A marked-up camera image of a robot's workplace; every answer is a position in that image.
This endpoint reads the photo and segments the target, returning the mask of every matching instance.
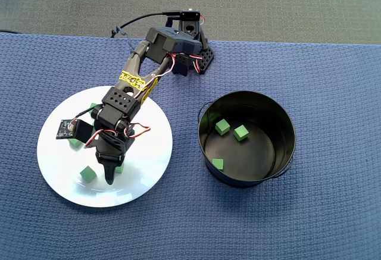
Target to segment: green cube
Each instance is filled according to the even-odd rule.
[[[88,183],[90,183],[92,180],[96,178],[96,173],[89,166],[84,168],[80,174],[82,178]]]
[[[228,132],[229,129],[230,125],[226,122],[225,119],[222,119],[221,121],[216,123],[216,130],[221,136]]]
[[[123,172],[123,168],[124,168],[124,163],[121,166],[115,168],[115,173],[121,174],[121,172]]]
[[[213,159],[212,163],[219,170],[222,170],[224,168],[224,160],[223,159]]]
[[[95,105],[97,105],[97,104],[92,103],[92,104],[90,105],[90,107],[93,107],[93,106],[95,106]]]
[[[81,145],[81,141],[80,140],[77,140],[77,139],[68,139],[69,140],[69,143],[71,146],[73,146],[74,148],[78,148],[79,145]]]
[[[238,141],[244,140],[244,138],[248,137],[248,135],[249,131],[243,125],[234,130],[234,136],[236,136]]]

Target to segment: bucket handle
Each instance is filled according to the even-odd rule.
[[[208,101],[206,104],[204,104],[204,105],[200,108],[200,110],[199,110],[199,112],[198,112],[198,115],[197,115],[197,122],[198,122],[198,123],[200,123],[200,115],[201,115],[201,111],[204,109],[204,107],[205,107],[207,104],[211,104],[211,103],[213,103],[213,101]]]
[[[291,161],[288,163],[288,167],[284,171],[282,171],[280,174],[274,175],[274,177],[272,177],[272,178],[279,178],[280,176],[283,176],[284,174],[286,174],[286,172],[291,169],[292,164],[293,164],[293,156],[291,158]]]

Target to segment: mounting hole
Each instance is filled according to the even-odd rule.
[[[129,93],[129,92],[132,92],[132,93],[133,93],[133,88],[130,87],[130,86],[126,86],[126,87],[123,89],[123,91],[124,91],[125,93]]]
[[[185,30],[189,33],[192,33],[195,30],[195,27],[193,25],[187,25],[185,26]]]

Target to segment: black metal bucket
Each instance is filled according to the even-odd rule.
[[[202,109],[211,104],[200,118]],[[215,125],[225,119],[230,131],[219,135]],[[206,103],[198,114],[198,139],[209,171],[235,187],[251,187],[278,178],[290,169],[296,146],[295,128],[287,112],[273,99],[241,91]],[[234,129],[244,125],[249,136],[238,142]],[[223,159],[223,169],[212,159]]]

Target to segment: yellow tape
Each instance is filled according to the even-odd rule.
[[[155,88],[156,84],[158,83],[158,78],[155,79],[154,83],[152,84],[152,86],[147,90],[147,92],[145,93],[145,95],[143,96],[142,98],[142,103],[141,105],[145,102],[145,100],[147,99],[147,97],[151,94],[151,92],[153,91],[153,89]]]
[[[128,71],[122,71],[119,79],[124,80],[125,82],[128,82],[130,85],[132,85],[136,89],[139,89],[139,90],[144,89],[145,81],[142,80],[140,77],[135,77],[131,75]]]

